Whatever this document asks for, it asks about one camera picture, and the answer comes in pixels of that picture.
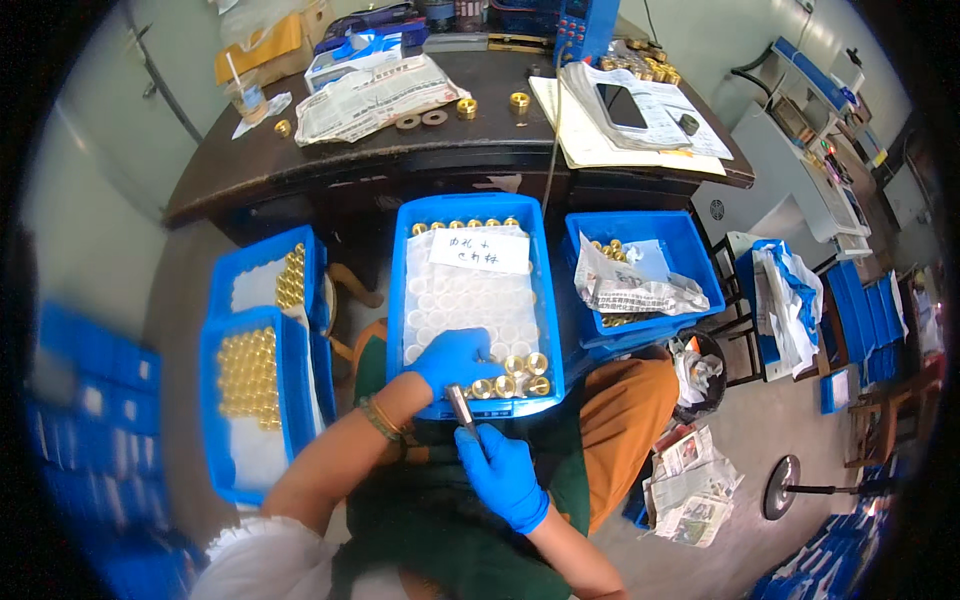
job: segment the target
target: green apron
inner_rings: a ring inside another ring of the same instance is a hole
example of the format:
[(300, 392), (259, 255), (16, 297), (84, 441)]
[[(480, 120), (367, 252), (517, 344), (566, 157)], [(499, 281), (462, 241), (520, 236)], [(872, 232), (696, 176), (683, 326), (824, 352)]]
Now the green apron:
[[(385, 365), (386, 343), (371, 337), (360, 357), (354, 402), (386, 385)], [(586, 535), (589, 489), (577, 397), (582, 392), (571, 392), (538, 415), (486, 422), (530, 445), (540, 484), (558, 511)], [(349, 598), (358, 577), (385, 565), (436, 582), (460, 600), (569, 597), (570, 587), (533, 544), (477, 497), (457, 458), (455, 427), (450, 421), (415, 420), (414, 438), (428, 448), (428, 462), (401, 460), (375, 468), (348, 496), (352, 538), (333, 559), (335, 598)]]

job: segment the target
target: machine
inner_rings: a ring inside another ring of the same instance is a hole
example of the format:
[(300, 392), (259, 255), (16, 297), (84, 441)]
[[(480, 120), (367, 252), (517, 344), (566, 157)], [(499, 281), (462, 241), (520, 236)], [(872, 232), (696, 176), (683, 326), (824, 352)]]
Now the machine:
[(782, 37), (772, 49), (787, 67), (781, 84), (765, 107), (748, 108), (732, 131), (754, 167), (754, 186), (705, 182), (693, 195), (710, 243), (728, 231), (776, 237), (809, 266), (870, 254), (871, 231), (852, 179), (827, 141), (856, 108), (863, 83), (859, 59), (855, 51), (840, 53), (826, 75)]

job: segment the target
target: white sleeve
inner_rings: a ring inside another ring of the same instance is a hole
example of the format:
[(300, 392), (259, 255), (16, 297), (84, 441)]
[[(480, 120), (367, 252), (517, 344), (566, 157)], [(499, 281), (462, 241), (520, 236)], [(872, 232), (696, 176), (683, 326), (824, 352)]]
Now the white sleeve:
[(292, 518), (245, 518), (211, 544), (207, 550), (210, 566), (190, 598), (326, 598), (330, 561), (338, 548)]

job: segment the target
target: orange pants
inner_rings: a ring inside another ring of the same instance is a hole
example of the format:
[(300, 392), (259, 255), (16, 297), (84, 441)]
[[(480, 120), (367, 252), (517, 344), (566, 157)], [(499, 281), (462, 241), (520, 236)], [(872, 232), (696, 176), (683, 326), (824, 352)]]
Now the orange pants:
[[(353, 353), (354, 374), (371, 336), (387, 338), (386, 320), (361, 332)], [(580, 431), (590, 489), (591, 533), (630, 491), (650, 448), (670, 421), (679, 395), (680, 384), (669, 359), (612, 361), (587, 376)], [(426, 448), (413, 447), (406, 460), (424, 462), (426, 456)], [(390, 444), (379, 464), (399, 457), (399, 444)]]

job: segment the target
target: bracelet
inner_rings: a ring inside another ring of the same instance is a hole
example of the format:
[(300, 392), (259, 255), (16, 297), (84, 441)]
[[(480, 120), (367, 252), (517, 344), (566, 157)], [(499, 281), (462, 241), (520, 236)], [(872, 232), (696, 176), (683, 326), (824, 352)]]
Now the bracelet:
[(403, 430), (397, 427), (394, 424), (394, 422), (390, 419), (390, 417), (387, 416), (387, 412), (383, 410), (383, 407), (380, 406), (380, 403), (376, 401), (375, 397), (371, 398), (370, 407), (373, 408), (373, 411), (376, 413), (376, 415), (380, 417), (380, 421), (387, 426), (387, 429), (390, 429), (392, 432), (396, 433), (398, 436), (403, 435)]
[(391, 442), (396, 442), (400, 439), (398, 433), (391, 431), (389, 428), (387, 428), (387, 425), (380, 420), (380, 417), (376, 414), (375, 409), (370, 404), (370, 399), (366, 396), (362, 396), (360, 398), (360, 409), (363, 411), (364, 416), (367, 417), (367, 420), (371, 423), (371, 425), (376, 427), (376, 430), (383, 434), (384, 438), (390, 440)]

